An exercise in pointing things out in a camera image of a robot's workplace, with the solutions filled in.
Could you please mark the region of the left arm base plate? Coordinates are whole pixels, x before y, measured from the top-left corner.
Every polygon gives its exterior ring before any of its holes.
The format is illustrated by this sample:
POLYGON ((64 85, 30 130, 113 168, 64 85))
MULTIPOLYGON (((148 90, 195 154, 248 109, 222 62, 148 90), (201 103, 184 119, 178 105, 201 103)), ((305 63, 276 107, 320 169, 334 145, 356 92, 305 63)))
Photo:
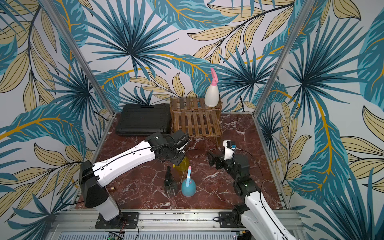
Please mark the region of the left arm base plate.
POLYGON ((136 229, 140 213, 138 212, 120 212, 120 214, 110 221, 106 221, 99 214, 96 221, 96 229, 136 229))

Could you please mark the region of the wooden two-tier shelf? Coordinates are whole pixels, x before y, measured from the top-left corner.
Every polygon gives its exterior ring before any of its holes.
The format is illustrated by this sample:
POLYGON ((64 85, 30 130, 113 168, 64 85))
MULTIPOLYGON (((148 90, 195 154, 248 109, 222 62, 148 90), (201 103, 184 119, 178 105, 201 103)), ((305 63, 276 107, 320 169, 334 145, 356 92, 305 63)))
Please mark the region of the wooden two-tier shelf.
POLYGON ((189 136, 213 138, 219 146, 222 131, 220 117, 222 102, 208 107, 204 98, 170 98, 172 132, 182 130, 189 136))

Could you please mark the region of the white pink spray bottle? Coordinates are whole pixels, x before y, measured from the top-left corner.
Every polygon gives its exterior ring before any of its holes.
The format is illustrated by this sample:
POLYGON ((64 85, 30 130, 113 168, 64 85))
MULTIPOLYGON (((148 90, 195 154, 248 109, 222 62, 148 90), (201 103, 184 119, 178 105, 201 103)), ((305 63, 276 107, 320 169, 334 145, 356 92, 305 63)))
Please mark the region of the white pink spray bottle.
POLYGON ((212 82, 205 95, 205 105, 213 108, 219 104, 220 93, 218 88, 219 79, 214 68, 211 68, 212 82))

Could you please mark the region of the yellow spray bottle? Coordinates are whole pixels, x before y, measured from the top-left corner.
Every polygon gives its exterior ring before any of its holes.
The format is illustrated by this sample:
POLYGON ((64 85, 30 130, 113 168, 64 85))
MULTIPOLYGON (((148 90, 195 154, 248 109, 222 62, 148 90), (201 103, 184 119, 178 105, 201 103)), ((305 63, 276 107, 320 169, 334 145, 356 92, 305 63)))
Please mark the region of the yellow spray bottle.
POLYGON ((181 163, 178 166, 173 165, 173 168, 179 172, 185 172, 189 169, 189 166, 190 166, 189 159, 187 156, 185 156, 184 159, 181 161, 181 163))

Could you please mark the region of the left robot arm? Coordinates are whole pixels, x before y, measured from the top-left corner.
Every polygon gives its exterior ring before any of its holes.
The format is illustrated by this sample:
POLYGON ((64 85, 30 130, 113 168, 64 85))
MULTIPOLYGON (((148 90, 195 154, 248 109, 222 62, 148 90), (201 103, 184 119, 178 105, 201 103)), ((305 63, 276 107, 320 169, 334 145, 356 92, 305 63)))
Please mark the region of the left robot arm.
POLYGON ((102 162, 83 162, 80 187, 86 208, 96 209, 108 223, 120 222, 122 213, 107 190, 107 185, 129 170, 155 159, 178 166, 185 158, 189 137, 181 130, 163 135, 154 133, 135 147, 102 162))

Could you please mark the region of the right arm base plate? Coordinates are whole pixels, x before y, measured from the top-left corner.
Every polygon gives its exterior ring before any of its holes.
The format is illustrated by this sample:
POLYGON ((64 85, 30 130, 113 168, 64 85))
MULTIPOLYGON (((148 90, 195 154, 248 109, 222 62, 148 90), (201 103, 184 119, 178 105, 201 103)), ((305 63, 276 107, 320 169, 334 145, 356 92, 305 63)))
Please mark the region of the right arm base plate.
POLYGON ((218 213, 217 217, 214 217, 214 221, 218 222, 220 228, 245 228, 241 223, 241 218, 238 213, 234 211, 222 211, 218 213))

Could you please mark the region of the black clear spray bottle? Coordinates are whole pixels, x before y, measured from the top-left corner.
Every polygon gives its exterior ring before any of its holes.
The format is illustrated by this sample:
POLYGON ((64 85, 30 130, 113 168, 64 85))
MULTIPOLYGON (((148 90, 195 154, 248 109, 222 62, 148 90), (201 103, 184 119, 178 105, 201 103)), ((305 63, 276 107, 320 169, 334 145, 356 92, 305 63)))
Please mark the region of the black clear spray bottle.
POLYGON ((165 180, 164 180, 164 189, 165 189, 166 195, 169 198, 175 197, 179 192, 178 185, 174 181, 171 173, 171 166, 167 166, 167 171, 166 171, 165 180))

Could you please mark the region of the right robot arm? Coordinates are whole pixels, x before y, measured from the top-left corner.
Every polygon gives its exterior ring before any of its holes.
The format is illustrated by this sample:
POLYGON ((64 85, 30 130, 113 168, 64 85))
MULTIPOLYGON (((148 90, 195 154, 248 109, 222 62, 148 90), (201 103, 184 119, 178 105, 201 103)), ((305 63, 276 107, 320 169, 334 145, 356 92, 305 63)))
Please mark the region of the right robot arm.
POLYGON ((224 156, 207 153, 209 164, 224 169, 233 179, 235 193, 244 201, 233 209, 233 222, 245 227, 256 240, 294 240, 268 205, 261 188, 250 176, 249 160, 244 155, 224 156))

